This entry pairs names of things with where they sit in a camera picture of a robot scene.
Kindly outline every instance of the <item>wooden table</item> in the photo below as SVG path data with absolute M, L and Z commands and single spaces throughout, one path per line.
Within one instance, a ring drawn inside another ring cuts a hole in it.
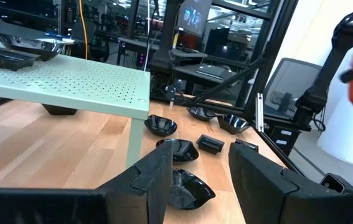
M 200 177 L 216 198 L 192 211 L 168 205 L 164 223 L 244 223 L 228 168 L 230 143 L 239 138 L 256 144 L 261 154 L 283 166 L 273 151 L 252 128 L 232 136 L 219 128 L 216 119 L 198 121 L 181 106 L 152 102 L 150 114 L 178 124 L 169 138 L 196 142 L 206 134 L 225 142 L 216 156 L 199 150 L 196 161 L 175 166 Z M 130 126 L 131 119 L 121 116 L 79 111 L 58 117 L 37 103 L 6 103 L 0 106 L 0 187 L 94 189 L 124 171 Z M 160 139 L 144 129 L 140 156 Z

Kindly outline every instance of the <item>perforated board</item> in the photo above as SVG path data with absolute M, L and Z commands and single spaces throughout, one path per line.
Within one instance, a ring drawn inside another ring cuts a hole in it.
M 0 97 L 146 119 L 150 74 L 58 55 L 16 72 L 0 68 Z

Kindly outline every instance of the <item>monitor screen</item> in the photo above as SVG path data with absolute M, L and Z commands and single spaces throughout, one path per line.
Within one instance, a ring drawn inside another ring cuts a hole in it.
M 179 11 L 177 26 L 184 32 L 201 37 L 212 0 L 185 0 Z

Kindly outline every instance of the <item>black tray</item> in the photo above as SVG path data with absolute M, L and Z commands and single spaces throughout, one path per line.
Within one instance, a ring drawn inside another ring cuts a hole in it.
M 9 50 L 0 47 L 0 68 L 8 68 L 12 71 L 17 71 L 20 68 L 32 66 L 34 61 L 40 56 L 20 52 L 16 50 Z
M 42 50 L 42 49 L 32 49 L 32 48 L 28 48 L 28 47 L 20 47 L 20 46 L 15 46 L 15 45 L 12 45 L 11 48 L 13 50 L 18 50 L 21 52 L 27 52 L 30 54 L 40 55 L 40 59 L 43 61 L 50 60 L 59 54 L 59 52 L 53 52 L 53 51 Z

